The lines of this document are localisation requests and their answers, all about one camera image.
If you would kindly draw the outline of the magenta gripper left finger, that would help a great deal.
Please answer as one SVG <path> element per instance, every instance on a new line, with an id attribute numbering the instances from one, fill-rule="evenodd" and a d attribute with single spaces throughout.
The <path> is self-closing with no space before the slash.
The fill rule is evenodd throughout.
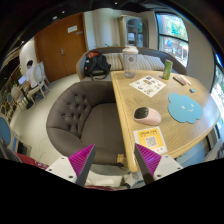
<path id="1" fill-rule="evenodd" d="M 69 157 L 61 156 L 47 168 L 47 171 L 83 187 L 95 154 L 95 145 L 92 144 Z"/>

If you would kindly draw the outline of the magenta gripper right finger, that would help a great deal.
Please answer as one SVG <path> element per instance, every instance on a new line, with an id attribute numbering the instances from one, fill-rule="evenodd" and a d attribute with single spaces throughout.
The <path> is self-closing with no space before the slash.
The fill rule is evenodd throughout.
<path id="1" fill-rule="evenodd" d="M 140 144 L 135 144 L 134 153 L 145 184 L 150 184 L 182 169 L 182 166 L 171 156 L 159 155 Z"/>

